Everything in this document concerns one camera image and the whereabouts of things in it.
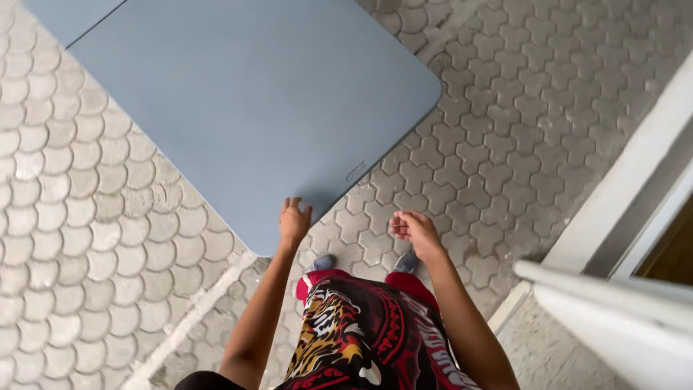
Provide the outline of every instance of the right hand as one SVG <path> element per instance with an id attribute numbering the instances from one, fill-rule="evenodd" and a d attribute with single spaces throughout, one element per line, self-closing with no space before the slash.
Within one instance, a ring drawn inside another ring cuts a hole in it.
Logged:
<path id="1" fill-rule="evenodd" d="M 433 221 L 419 212 L 395 212 L 394 218 L 390 219 L 390 232 L 399 239 L 411 242 L 416 256 L 427 266 L 447 258 L 447 251 L 438 238 Z"/>

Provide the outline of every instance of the sneaker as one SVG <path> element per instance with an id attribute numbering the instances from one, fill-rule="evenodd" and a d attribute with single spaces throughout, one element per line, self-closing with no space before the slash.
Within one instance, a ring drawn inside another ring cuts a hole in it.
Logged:
<path id="1" fill-rule="evenodd" d="M 310 267 L 308 267 L 308 272 L 332 269 L 335 268 L 335 264 L 337 264 L 337 258 L 334 255 L 323 255 L 315 259 Z"/>
<path id="2" fill-rule="evenodd" d="M 419 265 L 419 258 L 414 253 L 413 249 L 408 250 L 404 255 L 399 257 L 397 264 L 394 265 L 392 272 L 406 272 L 413 274 Z"/>

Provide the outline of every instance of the table top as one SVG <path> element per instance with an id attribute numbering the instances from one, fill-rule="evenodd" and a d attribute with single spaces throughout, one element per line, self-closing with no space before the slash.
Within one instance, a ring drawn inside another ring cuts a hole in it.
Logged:
<path id="1" fill-rule="evenodd" d="M 87 31 L 61 43 L 260 256 L 285 197 L 316 222 L 441 94 L 354 1 L 128 0 Z"/>

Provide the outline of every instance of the left hand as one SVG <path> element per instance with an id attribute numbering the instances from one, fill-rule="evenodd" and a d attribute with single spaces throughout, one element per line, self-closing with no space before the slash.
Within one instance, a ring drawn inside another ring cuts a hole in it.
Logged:
<path id="1" fill-rule="evenodd" d="M 279 234 L 281 236 L 280 243 L 282 244 L 298 246 L 301 240 L 308 234 L 313 207 L 307 205 L 305 210 L 301 211 L 299 208 L 300 203 L 300 197 L 284 199 L 284 205 L 279 215 Z"/>

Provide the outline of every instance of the gray pavement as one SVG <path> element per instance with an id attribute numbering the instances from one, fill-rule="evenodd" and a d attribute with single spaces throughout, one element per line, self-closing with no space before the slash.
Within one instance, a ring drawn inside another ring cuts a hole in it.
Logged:
<path id="1" fill-rule="evenodd" d="M 264 387 L 293 353 L 304 268 L 330 252 L 382 280 L 407 250 L 386 233 L 400 208 L 433 217 L 490 317 L 510 261 L 550 248 L 692 47 L 686 0 L 359 3 L 446 94 L 310 231 Z M 50 34 L 0 0 L 0 389 L 171 387 L 215 368 L 267 266 L 248 256 Z"/>

